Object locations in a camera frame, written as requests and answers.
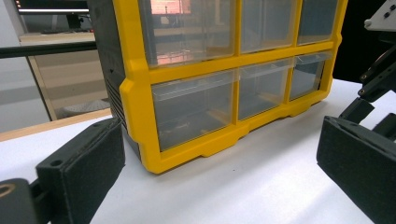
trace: yellow storage organizer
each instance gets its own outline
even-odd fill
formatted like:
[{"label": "yellow storage organizer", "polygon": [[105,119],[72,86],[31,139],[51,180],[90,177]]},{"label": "yellow storage organizer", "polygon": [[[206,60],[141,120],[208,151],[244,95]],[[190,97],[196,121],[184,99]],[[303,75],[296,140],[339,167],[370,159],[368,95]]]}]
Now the yellow storage organizer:
[{"label": "yellow storage organizer", "polygon": [[324,99],[347,0],[89,6],[113,114],[158,174]]}]

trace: white tabletop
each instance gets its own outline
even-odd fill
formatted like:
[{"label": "white tabletop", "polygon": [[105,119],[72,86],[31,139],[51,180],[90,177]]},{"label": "white tabletop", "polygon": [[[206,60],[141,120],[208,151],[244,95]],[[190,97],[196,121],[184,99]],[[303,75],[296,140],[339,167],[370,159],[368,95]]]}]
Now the white tabletop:
[{"label": "white tabletop", "polygon": [[[126,166],[92,223],[372,223],[316,161],[323,117],[338,117],[360,87],[335,80],[329,97],[302,115],[162,175],[147,172],[125,142]],[[362,125],[396,111],[394,99],[390,92],[377,101]],[[38,163],[98,120],[1,142],[0,180],[35,180]]]}]

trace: small drawer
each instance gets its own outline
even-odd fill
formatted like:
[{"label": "small drawer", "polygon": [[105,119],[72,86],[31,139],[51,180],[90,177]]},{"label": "small drawer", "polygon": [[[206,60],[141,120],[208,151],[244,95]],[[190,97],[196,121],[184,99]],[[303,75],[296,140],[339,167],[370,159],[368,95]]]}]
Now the small drawer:
[{"label": "small drawer", "polygon": [[329,40],[338,0],[304,0],[298,45]]},{"label": "small drawer", "polygon": [[280,105],[292,58],[240,68],[239,119]]},{"label": "small drawer", "polygon": [[139,0],[139,8],[148,66],[233,55],[234,1]]},{"label": "small drawer", "polygon": [[234,70],[152,86],[164,151],[231,123]]},{"label": "small drawer", "polygon": [[325,61],[331,57],[332,54],[329,51],[295,57],[296,65],[290,91],[291,100],[318,90]]},{"label": "small drawer", "polygon": [[244,0],[241,52],[288,47],[293,38],[294,0]]}]

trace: yellow frame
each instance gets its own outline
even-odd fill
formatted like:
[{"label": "yellow frame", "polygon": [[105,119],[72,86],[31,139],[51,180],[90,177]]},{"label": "yellow frame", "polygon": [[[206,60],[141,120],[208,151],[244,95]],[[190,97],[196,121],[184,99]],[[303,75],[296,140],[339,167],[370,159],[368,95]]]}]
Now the yellow frame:
[{"label": "yellow frame", "polygon": [[[250,131],[261,127],[273,120],[294,117],[303,113],[311,105],[321,101],[329,94],[332,85],[332,70],[341,44],[341,28],[347,9],[347,0],[339,0],[335,14],[332,37],[328,41],[297,46],[299,21],[303,0],[296,0],[296,15],[294,37],[291,47],[272,49],[268,51],[241,54],[240,33],[242,1],[236,0],[235,13],[235,54],[232,57],[221,58],[188,65],[149,68],[146,61],[142,27],[140,22],[138,1],[113,0],[118,23],[122,57],[126,78],[120,85],[120,95],[124,109],[129,135],[139,145],[143,165],[152,173],[158,174],[174,168],[186,161],[204,156],[208,157],[227,147],[236,144],[238,139]],[[283,104],[263,112],[249,119],[238,120],[239,82],[234,83],[233,119],[232,124],[193,139],[187,143],[172,147],[164,152],[160,151],[151,85],[210,74],[220,70],[236,68],[254,63],[266,63],[273,60],[289,58],[300,54],[314,53],[328,50],[332,58],[325,63],[320,89],[304,97],[289,101],[291,69],[286,85]]]}]

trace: screw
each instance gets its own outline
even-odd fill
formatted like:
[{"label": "screw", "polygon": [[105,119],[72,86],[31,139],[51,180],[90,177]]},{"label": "screw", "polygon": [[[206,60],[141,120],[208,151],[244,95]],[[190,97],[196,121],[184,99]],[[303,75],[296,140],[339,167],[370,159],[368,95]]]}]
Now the screw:
[{"label": "screw", "polygon": [[372,24],[372,21],[371,21],[371,20],[366,20],[366,21],[364,21],[364,26],[365,26],[365,27],[369,27],[369,26],[371,26],[371,24]]}]

